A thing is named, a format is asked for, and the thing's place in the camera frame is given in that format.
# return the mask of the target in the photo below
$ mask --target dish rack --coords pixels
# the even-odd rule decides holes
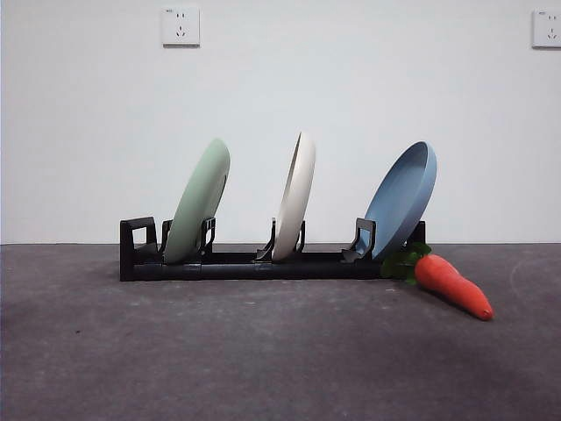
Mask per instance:
[[[154,218],[136,218],[120,223],[120,280],[127,281],[200,281],[205,279],[376,279],[380,278],[381,262],[372,259],[376,223],[357,218],[355,238],[336,252],[304,251],[306,222],[300,228],[292,254],[282,261],[272,260],[276,237],[273,218],[271,237],[263,249],[255,252],[215,252],[213,242],[217,221],[202,221],[201,244],[192,256],[180,264],[167,264],[163,253],[173,220],[162,224],[162,241],[158,245]],[[146,243],[135,245],[132,232],[146,229]],[[357,251],[361,232],[368,233],[368,245]],[[425,223],[420,221],[407,242],[425,242]]]

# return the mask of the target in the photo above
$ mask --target gray carpet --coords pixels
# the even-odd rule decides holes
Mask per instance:
[[[561,245],[435,246],[485,323],[402,282],[118,281],[2,247],[2,420],[559,420]]]

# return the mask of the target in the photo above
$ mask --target blue plate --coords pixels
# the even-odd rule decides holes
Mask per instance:
[[[426,142],[411,146],[387,173],[370,202],[365,219],[376,222],[373,259],[384,260],[398,251],[430,200],[437,178],[437,156]],[[363,253],[368,233],[362,232],[357,251]]]

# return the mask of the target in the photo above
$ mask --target white plate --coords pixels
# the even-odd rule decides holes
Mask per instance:
[[[276,220],[273,248],[275,261],[285,259],[295,248],[308,205],[315,165],[316,145],[306,133],[301,132],[296,142],[287,185],[280,203],[279,217]]]

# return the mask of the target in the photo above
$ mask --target orange carrot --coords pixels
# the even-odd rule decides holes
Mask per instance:
[[[481,320],[493,318],[493,309],[485,295],[473,282],[462,276],[450,262],[435,254],[427,254],[415,264],[419,284],[445,296]]]

